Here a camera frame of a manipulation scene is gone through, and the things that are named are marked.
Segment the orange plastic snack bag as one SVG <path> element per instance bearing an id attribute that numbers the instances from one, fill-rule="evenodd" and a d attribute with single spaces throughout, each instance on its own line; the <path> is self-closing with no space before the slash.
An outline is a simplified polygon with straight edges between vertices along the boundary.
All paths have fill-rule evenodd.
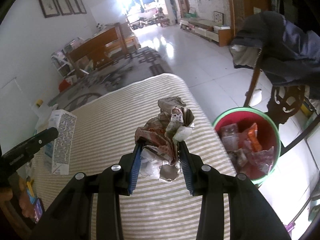
<path id="1" fill-rule="evenodd" d="M 247 132 L 247 138 L 251 143 L 251 149 L 253 152 L 260 152 L 263 150 L 260 142 L 258 141 L 258 126 L 256 123 L 253 123 L 253 125 L 248 129 Z"/>

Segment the paper trash wad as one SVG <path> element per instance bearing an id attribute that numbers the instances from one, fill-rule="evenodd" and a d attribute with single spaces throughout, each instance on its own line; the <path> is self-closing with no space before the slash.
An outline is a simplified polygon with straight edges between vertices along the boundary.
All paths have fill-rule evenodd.
<path id="1" fill-rule="evenodd" d="M 181 173 L 178 143 L 193 132 L 195 116 L 179 96 L 159 99 L 158 106 L 157 117 L 136 129 L 135 141 L 145 141 L 140 154 L 140 174 L 169 183 Z"/>

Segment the white printed carton box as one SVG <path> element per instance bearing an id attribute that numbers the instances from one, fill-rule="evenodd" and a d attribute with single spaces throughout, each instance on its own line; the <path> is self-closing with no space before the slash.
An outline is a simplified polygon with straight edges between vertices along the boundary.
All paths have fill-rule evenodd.
<path id="1" fill-rule="evenodd" d="M 46 145 L 44 166 L 51 174 L 69 175 L 69 163 L 76 116 L 63 109 L 52 111 L 48 127 L 56 128 L 57 138 Z"/>

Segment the red bin with green rim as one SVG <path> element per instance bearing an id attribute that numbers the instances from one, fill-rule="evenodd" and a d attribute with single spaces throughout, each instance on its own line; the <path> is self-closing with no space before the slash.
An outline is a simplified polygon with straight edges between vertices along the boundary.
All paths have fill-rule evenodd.
<path id="1" fill-rule="evenodd" d="M 258 141 L 263 150 L 253 152 L 247 138 L 248 129 L 256 123 Z M 237 124 L 239 149 L 227 152 L 237 173 L 243 173 L 255 185 L 261 185 L 280 157 L 280 137 L 276 125 L 265 113 L 249 107 L 236 107 L 224 111 L 213 122 L 213 128 L 221 140 L 221 127 Z"/>

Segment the clear plastic bottle in bin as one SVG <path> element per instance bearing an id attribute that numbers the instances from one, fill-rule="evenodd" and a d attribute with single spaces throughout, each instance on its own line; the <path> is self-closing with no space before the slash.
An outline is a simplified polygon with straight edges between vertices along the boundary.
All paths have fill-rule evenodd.
<path id="1" fill-rule="evenodd" d="M 227 152 L 239 149 L 239 132 L 237 124 L 221 127 L 221 141 Z"/>

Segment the red small box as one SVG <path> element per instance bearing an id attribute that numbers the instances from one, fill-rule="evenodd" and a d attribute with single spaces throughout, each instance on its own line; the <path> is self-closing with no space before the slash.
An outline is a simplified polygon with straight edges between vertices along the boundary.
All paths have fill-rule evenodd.
<path id="1" fill-rule="evenodd" d="M 69 87 L 71 87 L 71 84 L 66 79 L 63 79 L 59 84 L 59 92 L 61 93 Z"/>

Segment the beige striped sofa cushion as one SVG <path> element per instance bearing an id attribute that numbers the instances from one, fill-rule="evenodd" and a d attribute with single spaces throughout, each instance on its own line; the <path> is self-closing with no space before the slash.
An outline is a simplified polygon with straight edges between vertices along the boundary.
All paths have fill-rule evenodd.
<path id="1" fill-rule="evenodd" d="M 217 133 L 187 85 L 176 75 L 161 74 L 108 93 L 74 111 L 77 120 L 69 175 L 51 174 L 44 165 L 44 154 L 35 155 L 34 188 L 44 207 L 50 206 L 77 172 L 100 173 L 132 152 L 136 130 L 145 131 L 145 124 L 160 113 L 159 99 L 170 96 L 180 97 L 195 117 L 195 128 L 186 140 L 189 152 L 219 172 L 234 175 Z M 170 183 L 139 177 L 133 194 L 120 198 L 124 238 L 195 239 L 200 209 L 201 198 L 190 195 L 182 176 Z"/>

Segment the carved wooden chair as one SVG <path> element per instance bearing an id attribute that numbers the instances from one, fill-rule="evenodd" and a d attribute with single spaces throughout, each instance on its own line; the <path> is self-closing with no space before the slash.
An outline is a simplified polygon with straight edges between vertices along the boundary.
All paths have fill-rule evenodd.
<path id="1" fill-rule="evenodd" d="M 253 76 L 246 93 L 246 100 L 244 106 L 248 107 L 253 97 L 256 84 L 258 82 L 262 63 L 262 49 L 258 49 L 257 57 L 253 65 Z M 305 86 L 291 86 L 291 87 L 272 87 L 271 98 L 267 104 L 268 115 L 278 127 L 280 124 L 285 124 L 287 120 L 294 116 L 303 105 L 303 102 L 308 102 L 305 94 Z M 284 155 L 289 150 L 293 149 L 303 139 L 305 139 L 317 126 L 319 125 L 319 115 L 307 125 L 307 127 L 287 146 L 281 146 L 281 155 Z"/>

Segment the wooden bench table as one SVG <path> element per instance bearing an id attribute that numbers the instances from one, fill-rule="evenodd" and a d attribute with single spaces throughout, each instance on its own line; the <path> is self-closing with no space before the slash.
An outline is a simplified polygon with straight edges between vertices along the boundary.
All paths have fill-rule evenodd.
<path id="1" fill-rule="evenodd" d="M 119 22 L 108 25 L 105 30 L 97 36 L 85 41 L 78 48 L 67 53 L 67 59 L 74 68 L 76 77 L 81 78 L 87 72 L 77 65 L 77 62 L 84 57 L 93 61 L 93 68 L 99 69 L 114 61 L 114 52 L 120 49 L 121 55 L 129 54 L 129 48 L 140 48 L 135 34 L 127 23 Z"/>

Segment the grey patterned rug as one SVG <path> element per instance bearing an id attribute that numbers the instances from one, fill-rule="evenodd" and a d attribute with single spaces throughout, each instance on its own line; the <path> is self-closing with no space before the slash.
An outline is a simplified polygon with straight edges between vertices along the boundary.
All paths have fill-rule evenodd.
<path id="1" fill-rule="evenodd" d="M 159 52 L 140 48 L 85 75 L 50 100 L 48 106 L 71 112 L 107 93 L 164 73 L 172 70 Z"/>

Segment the dark navy jacket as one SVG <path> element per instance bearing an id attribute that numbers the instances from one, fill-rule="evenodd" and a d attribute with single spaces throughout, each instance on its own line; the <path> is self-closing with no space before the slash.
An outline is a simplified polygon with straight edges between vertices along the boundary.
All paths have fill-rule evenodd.
<path id="1" fill-rule="evenodd" d="M 319 94 L 319 36 L 273 11 L 248 16 L 229 50 L 235 68 L 260 69 L 273 86 L 306 85 Z"/>

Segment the low tv cabinet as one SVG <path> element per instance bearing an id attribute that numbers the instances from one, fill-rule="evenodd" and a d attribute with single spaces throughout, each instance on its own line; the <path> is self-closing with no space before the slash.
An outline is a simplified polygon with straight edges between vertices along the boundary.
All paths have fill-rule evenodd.
<path id="1" fill-rule="evenodd" d="M 229 26 L 219 26 L 214 21 L 201 18 L 181 18 L 179 24 L 180 28 L 214 41 L 220 47 L 228 46 L 233 38 Z"/>

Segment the framed wall picture set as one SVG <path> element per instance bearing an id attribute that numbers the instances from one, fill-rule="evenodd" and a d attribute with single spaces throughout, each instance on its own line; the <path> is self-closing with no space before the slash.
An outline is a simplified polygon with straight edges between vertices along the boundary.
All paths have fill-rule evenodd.
<path id="1" fill-rule="evenodd" d="M 87 14 L 82 0 L 38 0 L 45 18 Z"/>

